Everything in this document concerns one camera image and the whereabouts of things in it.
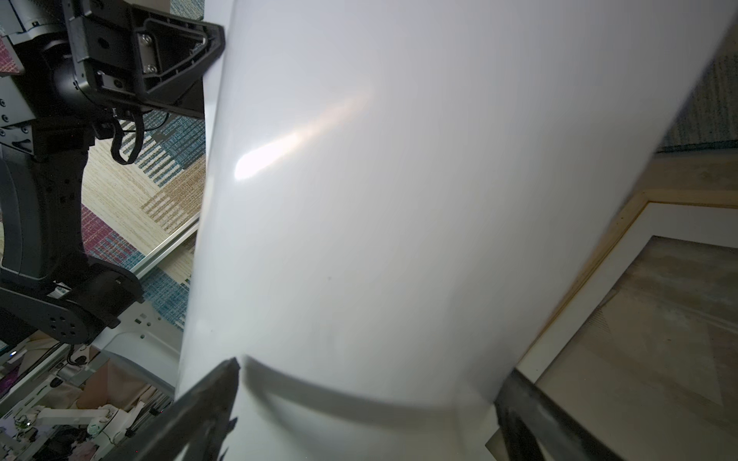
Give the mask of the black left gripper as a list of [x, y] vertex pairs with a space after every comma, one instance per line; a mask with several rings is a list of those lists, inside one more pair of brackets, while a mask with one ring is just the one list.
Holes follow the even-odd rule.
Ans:
[[202, 79], [225, 51], [223, 26], [127, 1], [51, 5], [65, 28], [51, 65], [59, 115], [132, 121], [150, 106], [204, 116]]

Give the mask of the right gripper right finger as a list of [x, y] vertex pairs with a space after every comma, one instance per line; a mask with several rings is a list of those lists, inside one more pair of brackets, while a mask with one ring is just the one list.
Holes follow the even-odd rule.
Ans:
[[621, 458], [516, 369], [494, 405], [510, 460], [543, 460], [545, 453], [555, 460]]

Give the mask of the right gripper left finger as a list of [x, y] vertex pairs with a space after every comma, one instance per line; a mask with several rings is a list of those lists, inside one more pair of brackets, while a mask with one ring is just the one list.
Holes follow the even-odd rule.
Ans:
[[231, 417], [240, 366], [234, 358], [217, 365], [170, 405], [148, 430], [105, 456], [107, 460], [221, 460], [234, 429]]

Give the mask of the white bordered dark photo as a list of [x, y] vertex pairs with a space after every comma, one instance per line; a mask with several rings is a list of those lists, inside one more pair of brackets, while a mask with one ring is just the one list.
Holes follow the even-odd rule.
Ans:
[[178, 388], [229, 460], [475, 460], [733, 1], [209, 1]]

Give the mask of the light wooden picture frame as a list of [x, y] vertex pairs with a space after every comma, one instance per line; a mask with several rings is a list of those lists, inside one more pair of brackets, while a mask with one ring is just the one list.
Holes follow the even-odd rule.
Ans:
[[603, 262], [607, 253], [614, 248], [618, 240], [624, 236], [630, 225], [632, 225], [638, 214], [650, 203], [693, 205], [693, 206], [736, 206], [737, 195], [733, 191], [676, 191], [655, 190], [643, 192], [636, 195], [624, 209], [617, 215], [615, 222], [610, 226], [607, 235], [597, 247], [592, 259], [586, 264], [582, 276], [564, 301], [557, 308], [555, 316], [566, 303], [572, 300], [575, 293], [582, 288], [585, 281], [591, 276], [596, 266]]

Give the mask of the white photo mat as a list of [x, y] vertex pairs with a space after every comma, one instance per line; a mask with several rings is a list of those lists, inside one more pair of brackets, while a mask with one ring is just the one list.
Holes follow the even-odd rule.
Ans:
[[735, 248], [737, 207], [646, 205], [519, 362], [526, 378], [536, 381], [543, 375], [653, 236]]

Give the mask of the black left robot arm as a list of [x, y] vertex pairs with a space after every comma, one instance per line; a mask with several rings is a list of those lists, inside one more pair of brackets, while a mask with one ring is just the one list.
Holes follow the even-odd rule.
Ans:
[[34, 332], [88, 344], [142, 301], [134, 274], [84, 249], [88, 152], [106, 139], [130, 165], [149, 111], [202, 117], [225, 46], [221, 25], [126, 1], [2, 3], [3, 349]]

